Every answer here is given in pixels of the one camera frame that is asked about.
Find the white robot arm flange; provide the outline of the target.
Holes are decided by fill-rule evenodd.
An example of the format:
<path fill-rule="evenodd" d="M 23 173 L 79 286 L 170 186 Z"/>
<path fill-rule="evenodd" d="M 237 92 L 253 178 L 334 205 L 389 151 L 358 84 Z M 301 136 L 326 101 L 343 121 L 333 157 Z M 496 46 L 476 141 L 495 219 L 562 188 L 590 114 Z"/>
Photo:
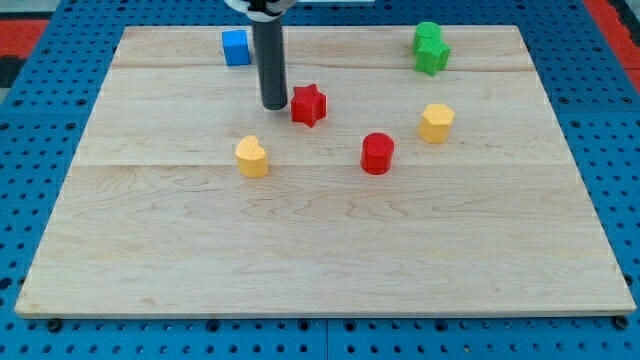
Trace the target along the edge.
<path fill-rule="evenodd" d="M 272 22 L 283 16 L 297 0 L 225 0 L 225 3 L 251 21 Z"/>

